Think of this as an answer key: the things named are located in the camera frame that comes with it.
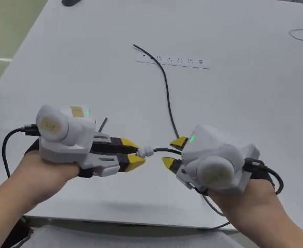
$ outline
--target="white desk surface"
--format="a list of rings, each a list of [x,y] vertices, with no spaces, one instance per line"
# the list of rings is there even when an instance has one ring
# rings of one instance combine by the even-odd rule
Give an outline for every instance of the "white desk surface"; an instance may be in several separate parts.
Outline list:
[[[197,55],[211,69],[165,66],[178,131],[210,124],[254,142],[285,182],[280,199],[303,228],[303,5],[246,0],[50,0],[0,80],[0,149],[40,106],[88,104],[104,132],[140,146],[174,139],[163,76],[135,62],[151,53]],[[15,134],[11,171],[34,139]],[[156,154],[129,174],[74,179],[29,215],[214,227],[217,216]],[[6,178],[0,151],[0,183]]]

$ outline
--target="black mouse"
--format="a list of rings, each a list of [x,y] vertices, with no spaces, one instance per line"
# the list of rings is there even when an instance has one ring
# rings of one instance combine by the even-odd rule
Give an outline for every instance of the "black mouse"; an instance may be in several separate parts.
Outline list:
[[[67,6],[67,7],[71,7],[77,3],[79,3],[81,0],[62,0],[62,4],[64,6]]]

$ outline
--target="white cable connector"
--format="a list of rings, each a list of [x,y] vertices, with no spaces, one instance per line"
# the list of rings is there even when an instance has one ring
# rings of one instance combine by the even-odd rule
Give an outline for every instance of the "white cable connector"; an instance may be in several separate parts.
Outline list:
[[[146,146],[146,147],[139,148],[137,150],[136,154],[141,158],[145,158],[145,157],[152,156],[154,154],[154,151],[150,146]]]

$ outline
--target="black cable connector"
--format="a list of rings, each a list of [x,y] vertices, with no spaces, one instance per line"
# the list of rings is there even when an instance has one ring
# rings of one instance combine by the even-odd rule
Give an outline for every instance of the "black cable connector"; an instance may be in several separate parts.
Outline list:
[[[39,129],[35,124],[25,125],[22,132],[25,133],[26,136],[40,136]]]

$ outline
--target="forearm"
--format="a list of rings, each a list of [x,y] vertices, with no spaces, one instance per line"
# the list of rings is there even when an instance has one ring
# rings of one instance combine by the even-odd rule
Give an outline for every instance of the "forearm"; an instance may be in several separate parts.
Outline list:
[[[0,185],[0,246],[20,217],[32,208],[24,189],[8,179]]]
[[[261,248],[303,247],[303,231],[284,211],[273,211],[260,217],[259,223],[242,233]]]

